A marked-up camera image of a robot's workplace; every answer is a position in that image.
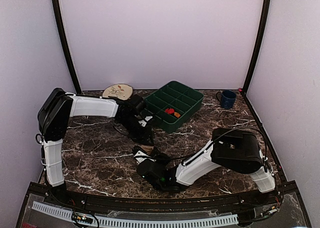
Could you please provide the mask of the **brown ribbed sock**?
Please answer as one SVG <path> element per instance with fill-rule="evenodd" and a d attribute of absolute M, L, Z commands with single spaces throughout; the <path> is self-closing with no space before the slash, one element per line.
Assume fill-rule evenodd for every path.
<path fill-rule="evenodd" d="M 154 150 L 154 146 L 150 146 L 150 145 L 141 145 L 140 147 L 146 153 L 151 153 Z"/>

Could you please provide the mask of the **green divided organizer tray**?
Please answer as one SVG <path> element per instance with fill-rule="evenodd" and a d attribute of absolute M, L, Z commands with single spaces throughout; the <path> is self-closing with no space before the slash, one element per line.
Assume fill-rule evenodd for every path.
<path fill-rule="evenodd" d="M 203 98 L 203 93 L 172 80 L 144 99 L 146 108 L 142 114 L 152 116 L 153 126 L 171 134 L 200 109 Z M 165 113 L 167 108 L 180 113 L 180 118 Z"/>

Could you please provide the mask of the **red yellow argyle sock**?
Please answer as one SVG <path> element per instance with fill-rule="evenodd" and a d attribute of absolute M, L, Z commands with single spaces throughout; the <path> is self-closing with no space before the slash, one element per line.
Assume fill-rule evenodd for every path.
<path fill-rule="evenodd" d="M 181 117 L 181 114 L 178 113 L 177 111 L 175 111 L 175 109 L 174 109 L 174 108 L 171 108 L 171 107 L 165 109 L 164 112 L 167 113 L 168 115 L 171 115 L 171 116 L 177 118 L 177 119 Z"/>

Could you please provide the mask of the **dark blue mug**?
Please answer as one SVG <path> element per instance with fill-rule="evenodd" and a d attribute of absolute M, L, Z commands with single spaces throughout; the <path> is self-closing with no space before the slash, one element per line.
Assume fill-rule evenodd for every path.
<path fill-rule="evenodd" d="M 232 90 L 219 91 L 215 95 L 220 103 L 220 107 L 226 110 L 232 109 L 237 98 L 237 94 Z"/>

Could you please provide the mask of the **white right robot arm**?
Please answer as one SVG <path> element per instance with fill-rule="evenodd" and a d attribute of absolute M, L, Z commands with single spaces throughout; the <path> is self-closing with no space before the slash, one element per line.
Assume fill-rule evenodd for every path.
<path fill-rule="evenodd" d="M 255 201 L 266 205 L 275 196 L 276 181 L 268 162 L 267 151 L 260 148 L 259 130 L 243 126 L 234 129 L 216 128 L 212 138 L 198 152 L 181 156 L 178 165 L 167 168 L 172 158 L 154 148 L 147 153 L 141 146 L 132 148 L 137 162 L 136 172 L 155 190 L 179 193 L 209 172 L 223 167 L 249 175 L 257 185 Z"/>

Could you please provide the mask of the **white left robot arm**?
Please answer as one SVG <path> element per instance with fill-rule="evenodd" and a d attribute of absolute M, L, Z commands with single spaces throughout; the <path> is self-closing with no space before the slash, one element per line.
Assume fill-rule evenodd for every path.
<path fill-rule="evenodd" d="M 116 97 L 94 97 L 65 92 L 55 88 L 37 114 L 39 133 L 36 141 L 41 145 L 41 163 L 46 169 L 46 179 L 53 188 L 51 198 L 60 206 L 67 206 L 70 194 L 62 187 L 65 183 L 62 165 L 62 144 L 69 119 L 92 116 L 112 118 L 121 124 L 128 137 L 144 146 L 154 145 L 154 135 L 142 112 L 145 100 L 133 95 L 127 100 Z"/>

